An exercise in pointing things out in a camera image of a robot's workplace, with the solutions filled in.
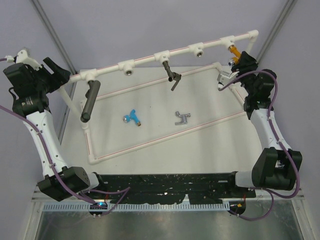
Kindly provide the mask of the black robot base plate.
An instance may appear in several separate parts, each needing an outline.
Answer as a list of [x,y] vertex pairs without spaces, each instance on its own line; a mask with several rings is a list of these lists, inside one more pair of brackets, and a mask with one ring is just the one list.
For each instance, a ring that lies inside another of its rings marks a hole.
[[181,204],[185,197],[194,204],[219,204],[223,199],[255,198],[250,191],[235,184],[235,173],[195,174],[104,174],[101,186],[85,192],[93,199],[107,199],[112,204]]

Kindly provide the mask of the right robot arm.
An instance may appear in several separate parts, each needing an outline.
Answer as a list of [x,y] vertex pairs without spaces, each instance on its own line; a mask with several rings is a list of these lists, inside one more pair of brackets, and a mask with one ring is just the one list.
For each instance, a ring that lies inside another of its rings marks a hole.
[[231,197],[245,188],[290,191],[297,182],[303,157],[284,140],[275,120],[273,104],[278,91],[277,76],[270,69],[258,70],[256,59],[243,51],[231,68],[246,90],[243,109],[260,140],[262,152],[251,171],[238,171],[226,185]]

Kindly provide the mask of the orange faucet chrome knob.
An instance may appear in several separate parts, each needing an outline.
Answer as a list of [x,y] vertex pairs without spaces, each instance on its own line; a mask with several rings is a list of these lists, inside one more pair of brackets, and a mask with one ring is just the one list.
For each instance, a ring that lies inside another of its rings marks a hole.
[[230,67],[233,67],[235,65],[237,65],[240,61],[240,57],[241,57],[241,53],[238,51],[238,49],[234,46],[234,45],[231,45],[229,48],[228,48],[229,52],[233,54],[233,57],[230,58],[230,60],[228,61],[228,65]]

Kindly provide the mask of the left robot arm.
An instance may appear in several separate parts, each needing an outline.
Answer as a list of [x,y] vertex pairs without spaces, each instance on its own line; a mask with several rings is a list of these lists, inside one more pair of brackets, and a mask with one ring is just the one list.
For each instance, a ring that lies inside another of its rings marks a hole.
[[61,202],[71,196],[90,204],[102,199],[107,187],[97,173],[86,173],[83,167],[68,166],[62,154],[61,144],[55,132],[49,108],[48,93],[66,84],[71,73],[58,66],[49,57],[38,64],[34,59],[13,58],[13,64],[3,70],[12,84],[9,93],[13,97],[12,109],[5,112],[21,119],[31,134],[38,151],[44,179],[37,183],[39,190]]

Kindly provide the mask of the white PVC pipe frame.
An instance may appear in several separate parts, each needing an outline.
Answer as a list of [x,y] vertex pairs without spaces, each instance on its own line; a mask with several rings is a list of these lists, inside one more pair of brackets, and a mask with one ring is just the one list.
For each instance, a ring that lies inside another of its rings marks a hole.
[[[160,64],[163,64],[163,63],[165,63],[165,61],[168,61],[171,57],[179,56],[182,54],[191,54],[192,53],[196,56],[196,58],[200,58],[200,56],[203,55],[203,53],[204,53],[204,49],[213,48],[216,46],[223,46],[226,49],[228,49],[228,51],[229,51],[229,48],[234,46],[235,42],[241,41],[241,40],[247,40],[247,39],[249,40],[248,45],[246,47],[246,51],[248,51],[250,53],[250,51],[253,48],[253,45],[255,44],[255,42],[258,38],[258,35],[259,35],[258,30],[251,30],[251,31],[248,31],[246,33],[239,34],[236,36],[230,35],[230,36],[222,37],[220,39],[207,41],[204,43],[203,42],[194,43],[189,46],[185,46],[185,47],[178,48],[178,49],[160,51],[160,52],[154,53],[153,55],[150,55],[150,56],[146,56],[146,57],[142,57],[142,58],[138,58],[138,59],[125,60],[125,61],[119,62],[117,64],[106,66],[106,67],[82,69],[79,71],[79,73],[72,75],[70,77],[69,82],[66,84],[73,84],[73,83],[77,83],[80,81],[85,81],[86,83],[88,83],[90,80],[96,80],[96,78],[99,76],[110,74],[113,72],[118,72],[118,71],[126,73],[126,74],[127,74],[127,71],[132,71],[132,73],[133,73],[134,67],[137,67],[137,66],[140,66],[143,64],[147,64],[147,63],[151,63],[151,62],[159,62]],[[206,70],[213,69],[213,68],[215,68],[217,70],[222,70],[222,65],[219,62],[215,62],[215,63],[209,64],[209,65],[185,72],[185,73],[181,73],[181,75],[187,76],[190,74],[199,73],[199,72],[206,71]],[[142,84],[139,84],[136,86],[131,86],[131,87],[128,87],[125,89],[117,90],[115,92],[107,93],[106,95],[98,96],[96,98],[96,100],[99,101],[99,100],[103,100],[106,98],[129,93],[132,91],[140,90],[140,89],[143,89],[146,87],[151,87],[156,84],[164,83],[165,81],[166,80],[163,77],[163,78],[153,80],[150,82],[145,82],[145,83],[142,83]],[[64,88],[66,86],[66,84],[63,85],[62,87],[60,87],[58,92],[60,93],[62,99],[64,100],[66,105],[69,107],[71,112],[74,115],[80,117],[80,115],[81,115],[80,112],[78,111],[76,105],[71,100],[71,97],[68,96],[68,94]],[[156,144],[157,141],[158,142],[165,141],[165,139],[162,139],[162,140],[159,139],[159,140],[155,140],[155,142],[152,142],[150,144],[144,143],[142,146],[134,146],[133,148],[120,151],[119,153],[111,153],[108,156],[96,157],[94,154],[94,148],[93,148],[92,138],[90,135],[89,124],[88,123],[81,123],[81,127],[83,129],[84,136],[85,136],[85,142],[86,142],[86,147],[87,147],[87,152],[88,152],[88,163],[90,165],[95,165],[100,162],[109,160],[111,158],[115,158],[117,156],[121,156],[126,153],[130,153],[135,150],[145,148],[145,147],[147,147],[147,145]]]

